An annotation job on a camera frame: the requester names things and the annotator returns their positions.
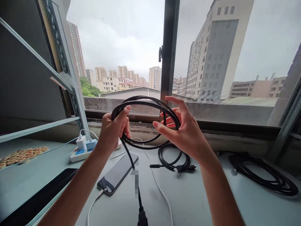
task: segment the sky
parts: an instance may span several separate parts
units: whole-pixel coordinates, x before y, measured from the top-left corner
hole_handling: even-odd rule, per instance
[[[175,78],[186,77],[191,43],[213,0],[181,0]],[[148,80],[160,66],[164,0],[71,0],[67,20],[78,26],[86,68],[126,65]],[[301,41],[301,1],[254,0],[235,81],[287,75]]]

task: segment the hand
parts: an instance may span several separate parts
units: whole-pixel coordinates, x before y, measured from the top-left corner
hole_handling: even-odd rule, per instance
[[[102,147],[102,150],[111,154],[118,146],[118,137],[122,137],[123,133],[128,138],[131,138],[129,118],[127,117],[130,110],[131,106],[126,106],[113,121],[111,113],[106,113],[103,116],[99,135],[99,145]]]
[[[169,127],[175,127],[175,123],[171,117],[168,117],[166,118],[167,127],[163,125],[164,121],[161,123],[154,121],[154,127],[180,150],[202,165],[205,159],[212,155],[213,151],[201,132],[197,121],[183,100],[173,96],[166,96],[165,99],[179,106],[172,110],[178,116],[181,126],[177,131],[169,129]]]

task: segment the power strip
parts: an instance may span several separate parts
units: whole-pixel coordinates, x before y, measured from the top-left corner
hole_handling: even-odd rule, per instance
[[[122,145],[122,142],[121,142],[120,139],[118,139],[118,146],[117,146],[116,150],[120,149],[121,145]],[[70,161],[71,162],[77,162],[77,161],[84,160],[84,159],[88,158],[88,156],[90,155],[90,153],[92,151],[93,151],[93,149],[92,150],[87,150],[87,148],[79,150],[78,147],[76,146],[74,151],[71,153]]]

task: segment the desk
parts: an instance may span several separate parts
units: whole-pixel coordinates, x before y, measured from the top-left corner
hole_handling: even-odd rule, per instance
[[[8,151],[12,147],[21,149],[30,145],[32,147],[48,146],[51,149],[59,146],[60,143],[16,139],[0,144],[0,149]],[[80,167],[83,161],[76,163],[70,163],[69,161],[70,153],[74,147],[75,145],[68,144],[53,152],[39,156],[29,164],[1,171],[1,206],[7,203],[7,211],[14,209],[63,169]],[[122,147],[122,149],[113,152],[112,156],[124,151]],[[136,169],[139,170],[141,199],[149,225],[170,225],[168,206],[154,182],[149,168],[149,161],[144,151],[132,147],[130,152],[139,155]],[[153,164],[160,163],[157,150],[147,150],[147,153]],[[164,152],[164,158],[170,162],[177,155],[177,150],[166,150]],[[122,156],[108,160],[98,180],[121,158]],[[259,186],[242,175],[233,176],[227,154],[220,156],[219,159],[247,225],[301,225],[300,199],[290,200]],[[185,157],[182,156],[179,164],[184,163],[184,161]],[[169,200],[175,226],[212,225],[206,192],[198,165],[194,173],[175,173],[166,168],[153,169],[153,171],[159,186]],[[301,181],[292,180],[301,190]],[[98,192],[99,190],[95,184],[76,225],[86,225],[88,210]],[[135,195],[135,178],[128,174],[111,197],[103,194],[96,201],[90,214],[90,226],[137,225],[138,209],[138,197]]]

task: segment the green tree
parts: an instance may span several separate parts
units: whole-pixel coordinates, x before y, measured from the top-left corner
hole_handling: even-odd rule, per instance
[[[82,86],[82,95],[87,97],[98,97],[99,94],[106,92],[100,91],[97,87],[92,86],[86,77],[80,77]]]

